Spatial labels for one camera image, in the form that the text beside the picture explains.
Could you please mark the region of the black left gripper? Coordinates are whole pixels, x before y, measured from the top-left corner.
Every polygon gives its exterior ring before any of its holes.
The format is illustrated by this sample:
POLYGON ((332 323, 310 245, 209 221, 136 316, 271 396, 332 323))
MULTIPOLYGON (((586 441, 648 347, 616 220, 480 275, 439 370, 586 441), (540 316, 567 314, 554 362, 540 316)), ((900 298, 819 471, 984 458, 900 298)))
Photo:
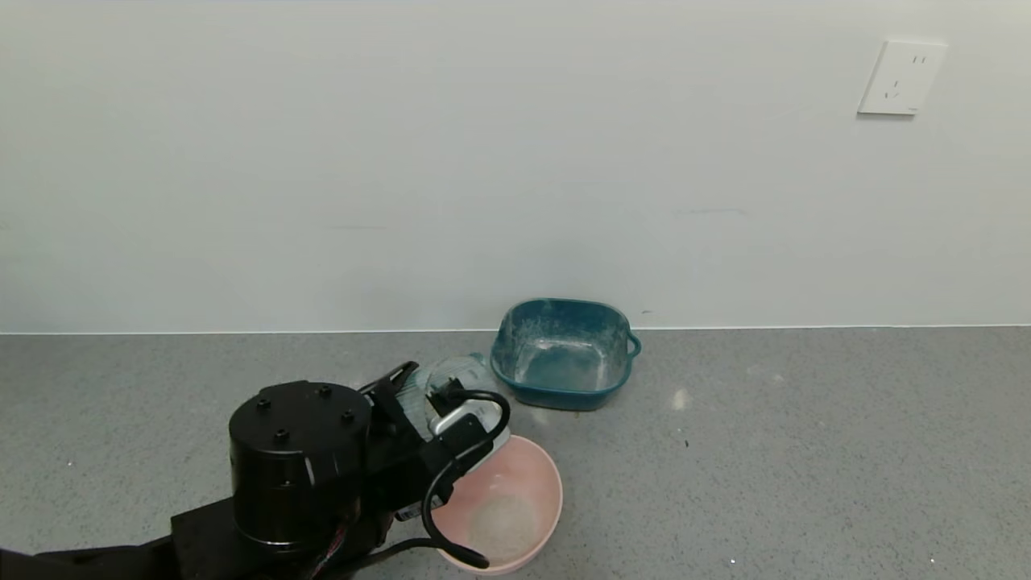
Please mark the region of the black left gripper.
POLYGON ((436 411, 426 384, 409 379, 420 364, 406 361, 358 389, 371 403, 367 438, 366 486, 376 506, 398 521, 422 514, 429 484, 448 462, 431 430, 436 411))

